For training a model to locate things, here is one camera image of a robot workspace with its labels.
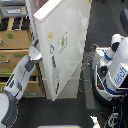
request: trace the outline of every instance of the wire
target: wire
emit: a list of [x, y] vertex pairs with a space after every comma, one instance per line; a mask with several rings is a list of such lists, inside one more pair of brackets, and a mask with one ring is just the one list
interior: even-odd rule
[[120, 117], [120, 122], [119, 122], [119, 127], [118, 128], [120, 128], [120, 125], [121, 125], [121, 120], [122, 120], [122, 107], [123, 107], [124, 98], [127, 95], [127, 93], [128, 93], [128, 91], [125, 92], [124, 97], [123, 97], [122, 102], [121, 102], [121, 117]]
[[90, 88], [87, 91], [82, 91], [81, 88], [80, 88], [80, 86], [79, 86], [79, 91], [82, 92], [82, 93], [88, 93], [88, 92], [90, 92], [92, 90], [92, 83], [89, 80], [84, 80], [84, 81], [90, 83]]
[[100, 4], [104, 4], [105, 2], [106, 2], [106, 0], [97, 0], [98, 1], [98, 3], [100, 3]]
[[104, 128], [106, 128], [106, 126], [107, 126], [107, 124], [108, 124], [108, 126], [109, 127], [111, 127], [111, 128], [114, 128], [114, 126], [116, 125], [116, 124], [118, 124], [118, 113], [115, 113], [114, 111], [115, 111], [115, 108], [116, 107], [113, 107], [113, 111], [112, 111], [112, 114], [108, 117], [108, 119], [107, 119], [107, 121], [106, 121], [106, 123], [105, 123], [105, 125], [104, 125]]
[[94, 52], [94, 51], [93, 51], [93, 46], [96, 46], [96, 48], [99, 48], [99, 46], [98, 46], [97, 44], [92, 44], [92, 46], [91, 46], [92, 52]]

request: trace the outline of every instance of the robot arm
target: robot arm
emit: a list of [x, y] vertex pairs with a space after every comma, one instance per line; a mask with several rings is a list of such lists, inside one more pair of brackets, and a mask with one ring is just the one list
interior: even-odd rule
[[35, 70], [34, 62], [42, 58], [34, 45], [30, 46], [29, 56], [24, 56], [4, 87], [4, 93], [0, 93], [0, 128], [10, 128], [15, 123], [18, 115], [16, 101], [20, 100], [29, 82], [29, 78]]

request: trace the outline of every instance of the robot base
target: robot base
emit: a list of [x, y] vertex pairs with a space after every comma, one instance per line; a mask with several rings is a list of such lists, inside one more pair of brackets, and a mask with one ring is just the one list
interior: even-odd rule
[[94, 79], [94, 71], [92, 70], [92, 88], [93, 88], [93, 94], [96, 100], [103, 106], [106, 107], [113, 107], [116, 106], [119, 102], [117, 99], [112, 99], [111, 101], [108, 101], [104, 99], [97, 91], [96, 85], [95, 85], [95, 79]]

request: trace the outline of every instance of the white robot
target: white robot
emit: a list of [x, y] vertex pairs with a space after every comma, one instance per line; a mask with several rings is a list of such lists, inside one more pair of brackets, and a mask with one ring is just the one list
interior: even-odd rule
[[16, 101], [19, 101], [27, 87], [30, 76], [35, 70], [35, 62], [42, 59], [36, 49], [38, 41], [33, 41], [29, 48], [29, 56], [24, 56], [0, 93], [0, 128], [11, 128], [18, 115]]
[[[120, 20], [128, 34], [128, 9], [121, 12]], [[92, 69], [96, 98], [103, 104], [116, 105], [128, 91], [128, 37], [115, 34], [111, 47], [96, 48]]]

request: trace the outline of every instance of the floor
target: floor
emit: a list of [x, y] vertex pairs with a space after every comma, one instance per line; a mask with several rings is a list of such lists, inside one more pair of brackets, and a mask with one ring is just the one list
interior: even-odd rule
[[[128, 8], [128, 1], [120, 0], [93, 0], [91, 8], [90, 24], [87, 33], [85, 52], [91, 52], [92, 44], [108, 47], [114, 33], [126, 36], [120, 23], [120, 12]], [[91, 81], [90, 68], [81, 72], [79, 85], [81, 89], [88, 91], [86, 81]], [[78, 92], [77, 99], [63, 99], [52, 102], [46, 98], [21, 99], [18, 108], [19, 114], [13, 128], [36, 128], [43, 125], [79, 125], [83, 128], [92, 128], [91, 115], [97, 116], [101, 128], [106, 120], [101, 115], [101, 109], [93, 97], [92, 90], [89, 93]], [[108, 116], [111, 110], [105, 110]]]

